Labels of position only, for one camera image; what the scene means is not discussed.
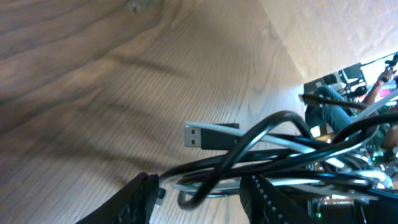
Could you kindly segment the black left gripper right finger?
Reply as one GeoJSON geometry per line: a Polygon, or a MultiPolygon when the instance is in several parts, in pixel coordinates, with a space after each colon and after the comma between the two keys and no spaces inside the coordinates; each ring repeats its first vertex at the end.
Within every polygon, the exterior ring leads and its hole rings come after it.
{"type": "Polygon", "coordinates": [[[311,224],[314,222],[306,211],[260,175],[241,178],[239,198],[250,224],[311,224]]]}

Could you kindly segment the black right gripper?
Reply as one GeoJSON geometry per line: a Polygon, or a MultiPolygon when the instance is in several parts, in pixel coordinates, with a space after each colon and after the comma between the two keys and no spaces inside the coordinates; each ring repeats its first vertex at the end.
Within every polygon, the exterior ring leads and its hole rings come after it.
{"type": "Polygon", "coordinates": [[[382,189],[375,200],[323,198],[310,202],[308,214],[320,223],[397,224],[397,190],[382,189]]]}

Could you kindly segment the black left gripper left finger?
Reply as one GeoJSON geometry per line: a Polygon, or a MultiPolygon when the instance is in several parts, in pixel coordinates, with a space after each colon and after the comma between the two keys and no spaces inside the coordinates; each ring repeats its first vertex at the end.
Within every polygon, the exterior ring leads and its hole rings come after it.
{"type": "Polygon", "coordinates": [[[159,176],[141,172],[76,224],[148,224],[159,196],[159,176]]]}

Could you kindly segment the person in background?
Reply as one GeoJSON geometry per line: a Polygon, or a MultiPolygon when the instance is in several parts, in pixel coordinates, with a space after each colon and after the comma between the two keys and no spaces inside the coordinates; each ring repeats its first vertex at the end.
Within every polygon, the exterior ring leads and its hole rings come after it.
{"type": "MultiPolygon", "coordinates": [[[[386,67],[364,98],[363,103],[367,106],[375,104],[376,97],[383,84],[390,80],[394,74],[394,70],[386,67]]],[[[328,86],[319,87],[313,94],[337,101],[344,100],[336,90],[328,86]]],[[[312,107],[308,105],[305,111],[305,121],[309,127],[313,128],[315,126],[329,124],[334,133],[338,133],[351,124],[355,116],[356,114],[354,112],[349,112],[337,105],[325,105],[321,107],[312,107]]],[[[395,159],[397,153],[397,123],[387,122],[380,125],[374,137],[365,144],[365,148],[371,154],[382,152],[387,161],[395,159]]]]}

